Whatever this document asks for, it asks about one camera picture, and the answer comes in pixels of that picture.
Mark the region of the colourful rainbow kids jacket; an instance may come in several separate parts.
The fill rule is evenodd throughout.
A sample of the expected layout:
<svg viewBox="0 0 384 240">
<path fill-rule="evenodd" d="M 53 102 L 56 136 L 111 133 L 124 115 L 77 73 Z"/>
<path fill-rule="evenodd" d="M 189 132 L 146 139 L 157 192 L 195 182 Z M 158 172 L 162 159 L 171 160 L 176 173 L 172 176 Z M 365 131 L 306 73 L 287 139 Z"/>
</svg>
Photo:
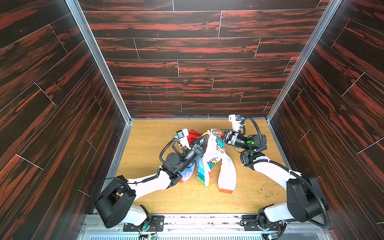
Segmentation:
<svg viewBox="0 0 384 240">
<path fill-rule="evenodd" d="M 214 179 L 212 169 L 217 163 L 221 162 L 218 186 L 221 192 L 231 194 L 237 186 L 237 173 L 231 157 L 226 153 L 225 144 L 210 131 L 200 134 L 191 130 L 187 139 L 191 145 L 193 140 L 203 136 L 209 136 L 207 149 L 203 157 L 196 157 L 196 161 L 181 172 L 180 183 L 189 180 L 195 168 L 197 168 L 198 181 L 205 187 L 211 186 Z"/>
</svg>

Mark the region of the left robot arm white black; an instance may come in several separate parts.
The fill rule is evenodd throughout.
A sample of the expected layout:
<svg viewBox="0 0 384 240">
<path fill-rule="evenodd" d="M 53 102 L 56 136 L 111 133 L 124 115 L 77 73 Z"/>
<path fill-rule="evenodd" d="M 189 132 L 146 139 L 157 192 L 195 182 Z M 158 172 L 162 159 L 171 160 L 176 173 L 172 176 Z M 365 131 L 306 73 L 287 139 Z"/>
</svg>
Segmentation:
<svg viewBox="0 0 384 240">
<path fill-rule="evenodd" d="M 139 179 L 128 180 L 118 176 L 98 194 L 93 204 L 107 229 L 119 223 L 128 223 L 134 226 L 143 225 L 149 218 L 149 213 L 144 207 L 134 206 L 133 203 L 152 192 L 165 190 L 175 186 L 182 179 L 182 174 L 197 157 L 203 157 L 207 149 L 209 135 L 203 135 L 194 141 L 193 146 L 182 153 L 175 151 L 163 160 L 164 152 L 174 144 L 181 144 L 179 138 L 173 138 L 161 151 L 159 159 L 162 166 L 154 175 Z"/>
</svg>

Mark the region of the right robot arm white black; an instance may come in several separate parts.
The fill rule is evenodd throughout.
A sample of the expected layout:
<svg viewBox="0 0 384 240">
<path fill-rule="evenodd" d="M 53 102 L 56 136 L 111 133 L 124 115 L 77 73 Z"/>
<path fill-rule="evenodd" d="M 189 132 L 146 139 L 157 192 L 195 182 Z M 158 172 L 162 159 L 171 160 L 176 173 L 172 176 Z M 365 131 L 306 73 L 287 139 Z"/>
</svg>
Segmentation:
<svg viewBox="0 0 384 240">
<path fill-rule="evenodd" d="M 324 229 L 329 227 L 328 204 L 317 178 L 290 170 L 264 155 L 266 136 L 258 133 L 245 137 L 232 130 L 213 130 L 212 133 L 222 143 L 242 149 L 244 167 L 264 174 L 285 189 L 287 200 L 284 203 L 259 210 L 257 224 L 260 229 L 267 230 L 273 224 L 288 220 L 310 222 Z"/>
</svg>

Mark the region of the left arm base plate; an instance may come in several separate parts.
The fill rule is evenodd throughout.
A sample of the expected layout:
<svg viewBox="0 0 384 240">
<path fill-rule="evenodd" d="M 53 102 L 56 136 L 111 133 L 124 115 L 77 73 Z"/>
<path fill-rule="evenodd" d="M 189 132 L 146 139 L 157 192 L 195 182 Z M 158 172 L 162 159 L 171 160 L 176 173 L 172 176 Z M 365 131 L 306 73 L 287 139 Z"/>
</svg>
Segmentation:
<svg viewBox="0 0 384 240">
<path fill-rule="evenodd" d="M 162 232 L 164 229 L 165 216 L 151 215 L 139 226 L 124 224 L 123 232 Z"/>
</svg>

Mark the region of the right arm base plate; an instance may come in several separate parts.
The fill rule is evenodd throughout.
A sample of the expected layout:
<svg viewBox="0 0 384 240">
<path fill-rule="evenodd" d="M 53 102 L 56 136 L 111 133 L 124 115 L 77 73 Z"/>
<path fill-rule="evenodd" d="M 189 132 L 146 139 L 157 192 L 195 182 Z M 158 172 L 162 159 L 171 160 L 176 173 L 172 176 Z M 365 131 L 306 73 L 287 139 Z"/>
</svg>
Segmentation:
<svg viewBox="0 0 384 240">
<path fill-rule="evenodd" d="M 264 215 L 259 217 L 256 215 L 242 215 L 240 225 L 245 231 L 275 231 L 279 232 L 284 228 L 285 223 L 282 221 L 270 222 Z"/>
</svg>

